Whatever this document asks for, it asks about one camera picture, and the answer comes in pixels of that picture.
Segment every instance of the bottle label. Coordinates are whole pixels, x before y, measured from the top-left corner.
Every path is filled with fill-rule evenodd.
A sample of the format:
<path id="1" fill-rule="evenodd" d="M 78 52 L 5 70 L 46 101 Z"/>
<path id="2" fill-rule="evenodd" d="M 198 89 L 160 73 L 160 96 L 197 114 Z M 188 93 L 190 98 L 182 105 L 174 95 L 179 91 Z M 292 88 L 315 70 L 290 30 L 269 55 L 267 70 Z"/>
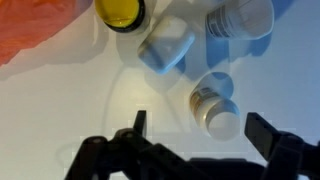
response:
<path id="1" fill-rule="evenodd" d="M 206 18 L 206 24 L 210 33 L 215 37 L 233 36 L 232 32 L 230 31 L 231 27 L 228 23 L 228 17 L 226 16 L 225 5 L 209 13 Z"/>
<path id="2" fill-rule="evenodd" d="M 209 87 L 195 90 L 190 97 L 190 108 L 193 116 L 196 117 L 199 107 L 205 100 L 216 96 L 219 95 Z"/>

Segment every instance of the white table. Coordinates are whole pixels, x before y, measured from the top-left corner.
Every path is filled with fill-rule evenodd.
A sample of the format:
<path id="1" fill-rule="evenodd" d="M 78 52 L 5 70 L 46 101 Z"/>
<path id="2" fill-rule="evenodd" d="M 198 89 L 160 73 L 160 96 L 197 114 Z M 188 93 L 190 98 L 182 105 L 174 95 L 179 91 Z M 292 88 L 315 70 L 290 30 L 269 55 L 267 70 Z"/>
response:
<path id="1" fill-rule="evenodd" d="M 0 179 L 63 179 L 82 140 L 111 139 L 148 111 L 147 138 L 185 159 L 239 157 L 264 164 L 243 134 L 246 114 L 310 143 L 320 139 L 320 1 L 275 0 L 272 35 L 259 41 L 215 41 L 204 32 L 209 0 L 158 1 L 152 24 L 177 12 L 196 32 L 180 63 L 157 75 L 137 58 L 147 33 L 109 30 L 93 6 L 48 41 L 0 68 Z M 210 72 L 232 78 L 241 134 L 205 136 L 189 111 L 190 92 Z"/>

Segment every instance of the yellow lid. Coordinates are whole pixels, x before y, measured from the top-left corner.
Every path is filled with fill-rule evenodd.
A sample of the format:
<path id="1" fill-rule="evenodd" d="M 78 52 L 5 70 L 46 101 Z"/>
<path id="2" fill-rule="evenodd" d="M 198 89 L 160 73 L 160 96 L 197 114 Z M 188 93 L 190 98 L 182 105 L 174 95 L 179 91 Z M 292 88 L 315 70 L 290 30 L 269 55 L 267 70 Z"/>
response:
<path id="1" fill-rule="evenodd" d="M 131 25 L 139 14 L 138 0 L 95 0 L 98 15 L 113 27 Z"/>

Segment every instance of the plastic bottle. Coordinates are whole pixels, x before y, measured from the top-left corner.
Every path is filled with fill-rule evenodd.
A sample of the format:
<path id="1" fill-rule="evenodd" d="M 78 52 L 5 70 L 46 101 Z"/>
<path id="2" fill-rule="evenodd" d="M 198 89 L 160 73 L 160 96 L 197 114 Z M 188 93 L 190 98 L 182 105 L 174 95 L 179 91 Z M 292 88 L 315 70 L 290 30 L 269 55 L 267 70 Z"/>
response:
<path id="1" fill-rule="evenodd" d="M 206 17 L 215 38 L 259 39 L 272 31 L 273 23 L 271 0 L 227 0 Z"/>
<path id="2" fill-rule="evenodd" d="M 158 74 L 167 73 L 187 53 L 195 40 L 189 25 L 175 16 L 165 16 L 138 49 L 139 58 Z"/>
<path id="3" fill-rule="evenodd" d="M 116 32 L 142 32 L 150 22 L 144 0 L 95 0 L 95 7 L 105 24 Z"/>
<path id="4" fill-rule="evenodd" d="M 231 140 L 240 133 L 238 107 L 218 94 L 212 83 L 201 81 L 190 95 L 190 109 L 204 133 L 218 141 Z"/>

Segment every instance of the white bottle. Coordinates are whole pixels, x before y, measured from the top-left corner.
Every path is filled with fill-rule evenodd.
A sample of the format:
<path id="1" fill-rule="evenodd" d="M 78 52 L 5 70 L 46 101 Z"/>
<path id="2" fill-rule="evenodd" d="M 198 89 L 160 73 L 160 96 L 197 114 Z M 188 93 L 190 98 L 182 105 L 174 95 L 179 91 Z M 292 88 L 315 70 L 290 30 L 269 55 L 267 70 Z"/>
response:
<path id="1" fill-rule="evenodd" d="M 239 110 L 212 86 L 200 82 L 190 95 L 190 109 L 206 135 L 218 141 L 233 139 L 240 133 Z"/>
<path id="2" fill-rule="evenodd" d="M 215 38 L 260 39 L 272 31 L 273 24 L 271 0 L 226 0 L 206 17 Z"/>
<path id="3" fill-rule="evenodd" d="M 140 45 L 138 56 L 156 73 L 165 74 L 183 58 L 194 40 L 184 20 L 166 16 Z"/>

